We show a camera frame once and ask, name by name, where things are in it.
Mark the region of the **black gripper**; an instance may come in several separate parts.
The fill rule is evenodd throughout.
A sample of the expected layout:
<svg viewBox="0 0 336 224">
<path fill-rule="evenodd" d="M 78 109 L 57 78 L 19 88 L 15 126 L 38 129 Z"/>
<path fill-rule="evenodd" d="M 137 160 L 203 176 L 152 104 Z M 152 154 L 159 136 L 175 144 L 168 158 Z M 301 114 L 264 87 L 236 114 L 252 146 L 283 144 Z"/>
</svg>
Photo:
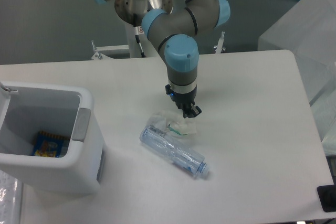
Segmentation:
<svg viewBox="0 0 336 224">
<path fill-rule="evenodd" d="M 166 94 L 176 104 L 176 106 L 182 110 L 183 118 L 197 117 L 201 114 L 202 110 L 199 106 L 195 105 L 196 88 L 188 93 L 177 93 L 171 89 L 171 86 L 167 84 L 165 86 Z"/>
</svg>

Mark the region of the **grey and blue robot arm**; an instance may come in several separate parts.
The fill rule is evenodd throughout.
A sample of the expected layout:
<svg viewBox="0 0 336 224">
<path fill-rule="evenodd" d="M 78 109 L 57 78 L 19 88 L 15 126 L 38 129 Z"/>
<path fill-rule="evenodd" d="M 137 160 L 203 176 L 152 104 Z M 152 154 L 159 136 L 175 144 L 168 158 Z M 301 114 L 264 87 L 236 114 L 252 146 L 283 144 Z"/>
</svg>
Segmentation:
<svg viewBox="0 0 336 224">
<path fill-rule="evenodd" d="M 229 20 L 228 0 L 185 0 L 185 8 L 177 13 L 171 12 L 169 2 L 164 0 L 122 0 L 122 3 L 125 11 L 120 17 L 142 28 L 166 65 L 169 80 L 166 93 L 185 118 L 198 116 L 201 109 L 194 100 L 199 52 L 194 38 Z"/>
</svg>

